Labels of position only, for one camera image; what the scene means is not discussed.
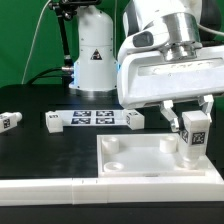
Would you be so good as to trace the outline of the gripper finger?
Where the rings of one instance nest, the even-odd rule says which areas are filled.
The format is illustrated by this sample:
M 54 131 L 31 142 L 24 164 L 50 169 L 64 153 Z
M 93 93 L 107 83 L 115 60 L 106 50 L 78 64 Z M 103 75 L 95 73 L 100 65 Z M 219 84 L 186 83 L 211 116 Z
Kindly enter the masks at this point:
M 198 98 L 198 104 L 201 107 L 202 112 L 207 116 L 209 121 L 212 121 L 211 111 L 213 108 L 214 98 L 212 95 L 204 95 Z
M 160 104 L 160 112 L 169 121 L 171 130 L 173 132 L 178 132 L 179 131 L 178 116 L 175 114 L 172 108 L 173 108 L 172 100 L 166 100 Z

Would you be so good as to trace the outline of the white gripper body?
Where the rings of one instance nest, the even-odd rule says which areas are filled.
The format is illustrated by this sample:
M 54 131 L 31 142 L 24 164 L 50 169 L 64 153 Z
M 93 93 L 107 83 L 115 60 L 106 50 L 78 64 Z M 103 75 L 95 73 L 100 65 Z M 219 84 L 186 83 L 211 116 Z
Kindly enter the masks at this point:
M 119 103 L 142 108 L 224 93 L 224 46 L 205 47 L 191 60 L 165 62 L 159 51 L 127 56 L 117 76 Z

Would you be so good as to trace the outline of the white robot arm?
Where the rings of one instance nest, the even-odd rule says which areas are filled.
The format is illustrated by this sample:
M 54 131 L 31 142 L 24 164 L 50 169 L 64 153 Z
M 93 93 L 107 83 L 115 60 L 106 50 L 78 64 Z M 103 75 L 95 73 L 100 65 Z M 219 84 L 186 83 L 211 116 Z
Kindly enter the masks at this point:
M 224 93 L 224 46 L 202 45 L 202 11 L 202 0 L 131 0 L 123 14 L 126 38 L 114 57 L 110 18 L 80 8 L 70 87 L 84 95 L 116 90 L 127 109 L 159 105 L 178 130 L 174 102 Z

